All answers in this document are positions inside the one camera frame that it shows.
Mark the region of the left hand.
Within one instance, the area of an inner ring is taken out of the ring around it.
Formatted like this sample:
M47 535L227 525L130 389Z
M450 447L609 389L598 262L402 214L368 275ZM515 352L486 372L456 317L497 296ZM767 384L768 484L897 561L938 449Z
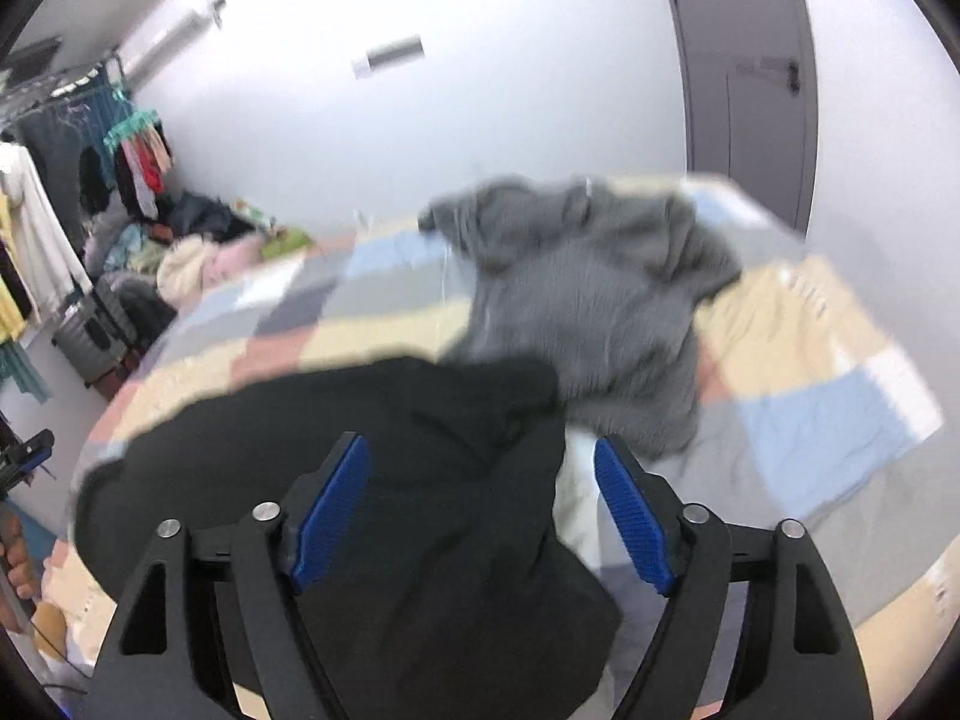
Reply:
M3 574L18 598L18 601L10 601L6 596L2 596L2 626L7 631L21 634L23 626L18 621L18 613L26 601L34 601L39 583L29 555L23 525L6 505L2 507L2 559L8 564Z

